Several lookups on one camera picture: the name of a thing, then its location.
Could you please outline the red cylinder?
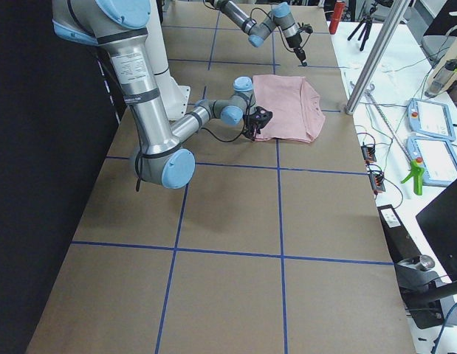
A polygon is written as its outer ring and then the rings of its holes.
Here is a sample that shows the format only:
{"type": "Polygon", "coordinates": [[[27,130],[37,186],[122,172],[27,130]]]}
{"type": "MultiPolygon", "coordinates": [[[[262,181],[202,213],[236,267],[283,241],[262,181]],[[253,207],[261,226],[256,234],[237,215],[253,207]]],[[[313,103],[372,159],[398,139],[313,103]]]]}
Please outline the red cylinder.
{"type": "Polygon", "coordinates": [[[341,21],[346,3],[343,0],[336,0],[333,13],[330,18],[329,33],[334,35],[341,21]]]}

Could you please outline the black monitor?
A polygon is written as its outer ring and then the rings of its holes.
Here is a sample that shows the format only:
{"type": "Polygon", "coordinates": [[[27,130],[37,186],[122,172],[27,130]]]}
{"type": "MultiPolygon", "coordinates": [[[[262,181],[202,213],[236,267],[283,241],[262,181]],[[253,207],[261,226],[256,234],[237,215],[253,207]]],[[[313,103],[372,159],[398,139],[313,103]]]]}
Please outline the black monitor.
{"type": "Polygon", "coordinates": [[[457,179],[416,216],[445,273],[457,280],[457,179]]]}

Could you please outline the blue teach pendant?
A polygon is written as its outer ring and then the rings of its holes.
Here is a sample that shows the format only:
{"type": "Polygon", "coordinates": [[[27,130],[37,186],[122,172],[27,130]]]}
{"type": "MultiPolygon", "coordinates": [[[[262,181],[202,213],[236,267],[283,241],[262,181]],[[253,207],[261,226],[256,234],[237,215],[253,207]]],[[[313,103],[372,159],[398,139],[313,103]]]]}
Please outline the blue teach pendant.
{"type": "Polygon", "coordinates": [[[410,136],[406,148],[412,157],[423,160],[424,185],[447,187],[457,179],[457,155],[449,140],[410,136]]]}
{"type": "Polygon", "coordinates": [[[412,98],[407,105],[407,117],[410,129],[415,133],[451,142],[456,140],[450,110],[443,103],[412,98]]]}

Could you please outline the black tripod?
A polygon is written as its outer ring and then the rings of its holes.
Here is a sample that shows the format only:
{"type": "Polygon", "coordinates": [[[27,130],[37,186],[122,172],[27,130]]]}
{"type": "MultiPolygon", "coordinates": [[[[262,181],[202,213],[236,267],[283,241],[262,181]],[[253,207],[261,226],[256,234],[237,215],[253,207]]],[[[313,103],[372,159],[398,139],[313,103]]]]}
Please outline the black tripod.
{"type": "Polygon", "coordinates": [[[361,21],[359,24],[356,26],[356,28],[353,30],[353,32],[347,37],[347,40],[350,41],[354,35],[357,33],[358,30],[361,30],[361,33],[358,37],[358,41],[360,41],[360,51],[362,52],[365,48],[365,44],[367,40],[369,39],[369,35],[371,32],[372,28],[372,23],[373,23],[373,18],[372,15],[376,12],[377,10],[377,4],[376,3],[371,3],[370,9],[368,12],[362,17],[361,21]]]}

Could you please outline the clear water bottle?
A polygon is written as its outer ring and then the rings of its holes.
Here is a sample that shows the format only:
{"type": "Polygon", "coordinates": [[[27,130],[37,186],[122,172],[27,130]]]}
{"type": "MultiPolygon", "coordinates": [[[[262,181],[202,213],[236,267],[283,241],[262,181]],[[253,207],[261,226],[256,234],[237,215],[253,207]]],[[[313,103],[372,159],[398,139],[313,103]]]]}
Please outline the clear water bottle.
{"type": "Polygon", "coordinates": [[[449,59],[433,76],[431,84],[425,91],[426,97],[436,97],[444,88],[445,84],[457,71],[457,59],[449,59]]]}

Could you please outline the pink Snoopy t-shirt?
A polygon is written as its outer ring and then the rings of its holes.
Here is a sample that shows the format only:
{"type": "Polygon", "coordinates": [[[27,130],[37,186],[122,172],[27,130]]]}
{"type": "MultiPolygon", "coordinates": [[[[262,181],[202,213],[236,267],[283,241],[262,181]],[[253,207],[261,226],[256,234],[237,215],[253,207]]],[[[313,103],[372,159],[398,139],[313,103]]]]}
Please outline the pink Snoopy t-shirt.
{"type": "Polygon", "coordinates": [[[263,74],[252,81],[257,104],[272,112],[272,119],[256,136],[258,141],[316,140],[326,117],[320,109],[320,95],[305,77],[263,74]]]}

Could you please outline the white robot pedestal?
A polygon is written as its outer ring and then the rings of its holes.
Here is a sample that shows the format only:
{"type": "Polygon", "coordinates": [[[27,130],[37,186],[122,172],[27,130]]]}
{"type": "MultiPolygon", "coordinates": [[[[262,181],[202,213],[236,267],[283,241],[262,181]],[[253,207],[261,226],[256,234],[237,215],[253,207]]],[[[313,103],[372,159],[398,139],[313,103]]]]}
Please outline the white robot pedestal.
{"type": "Polygon", "coordinates": [[[145,41],[145,48],[168,119],[177,121],[185,115],[190,87],[178,85],[171,76],[157,2],[150,0],[148,3],[150,19],[146,24],[148,38],[145,41]]]}

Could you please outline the blue teach pendant near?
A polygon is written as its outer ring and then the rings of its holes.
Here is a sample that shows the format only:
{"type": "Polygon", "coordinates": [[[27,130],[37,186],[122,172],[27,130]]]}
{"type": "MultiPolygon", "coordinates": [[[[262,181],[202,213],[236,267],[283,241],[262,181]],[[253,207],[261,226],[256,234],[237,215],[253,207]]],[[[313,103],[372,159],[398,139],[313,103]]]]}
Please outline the blue teach pendant near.
{"type": "Polygon", "coordinates": [[[447,187],[457,179],[457,155],[449,140],[410,136],[406,148],[412,157],[423,160],[424,185],[447,187]]]}

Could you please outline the grabber reacher tool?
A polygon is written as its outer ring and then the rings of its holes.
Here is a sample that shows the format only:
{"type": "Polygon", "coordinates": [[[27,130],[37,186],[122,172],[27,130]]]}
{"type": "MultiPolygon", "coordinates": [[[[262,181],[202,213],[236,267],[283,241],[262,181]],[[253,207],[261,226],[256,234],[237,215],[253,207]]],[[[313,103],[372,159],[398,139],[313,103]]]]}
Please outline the grabber reacher tool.
{"type": "Polygon", "coordinates": [[[364,95],[366,96],[366,98],[370,101],[370,103],[378,111],[378,113],[381,116],[382,120],[387,125],[388,130],[392,134],[392,141],[395,141],[398,144],[398,146],[400,147],[400,149],[404,153],[405,158],[407,159],[407,161],[409,162],[409,165],[410,165],[410,172],[403,180],[401,180],[401,183],[404,184],[405,182],[407,182],[408,180],[410,180],[412,178],[413,179],[413,192],[416,195],[422,195],[423,175],[425,174],[425,165],[424,165],[424,162],[423,162],[423,158],[420,157],[420,156],[414,157],[408,152],[407,148],[402,143],[402,140],[397,136],[396,131],[394,130],[392,124],[389,122],[388,118],[386,117],[386,115],[384,114],[384,112],[380,108],[379,104],[377,103],[377,101],[373,97],[372,91],[374,89],[375,89],[375,85],[373,83],[371,83],[369,85],[369,88],[367,88],[365,90],[364,95]]]}

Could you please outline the blue teach pendant far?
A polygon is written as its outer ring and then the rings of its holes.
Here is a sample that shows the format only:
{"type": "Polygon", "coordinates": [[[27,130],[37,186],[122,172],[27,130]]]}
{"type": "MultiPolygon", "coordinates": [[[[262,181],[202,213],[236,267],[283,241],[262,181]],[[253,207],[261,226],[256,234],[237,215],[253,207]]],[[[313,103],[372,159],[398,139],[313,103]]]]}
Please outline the blue teach pendant far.
{"type": "Polygon", "coordinates": [[[443,103],[412,98],[407,105],[407,117],[410,129],[415,133],[451,142],[456,140],[450,110],[443,103]]]}

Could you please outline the aluminium frame post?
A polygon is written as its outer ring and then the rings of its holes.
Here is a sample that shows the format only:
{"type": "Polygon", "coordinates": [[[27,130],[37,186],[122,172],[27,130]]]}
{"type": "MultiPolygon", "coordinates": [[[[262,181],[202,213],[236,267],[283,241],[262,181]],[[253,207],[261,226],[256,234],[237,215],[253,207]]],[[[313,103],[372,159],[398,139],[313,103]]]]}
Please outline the aluminium frame post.
{"type": "Polygon", "coordinates": [[[395,33],[396,27],[404,18],[406,9],[413,6],[415,1],[375,1],[372,4],[374,9],[377,8],[377,4],[381,4],[384,7],[390,7],[391,10],[382,25],[382,29],[378,34],[368,59],[365,62],[348,102],[346,103],[345,112],[349,115],[354,113],[360,102],[361,96],[365,93],[365,90],[377,69],[379,61],[395,33]]]}

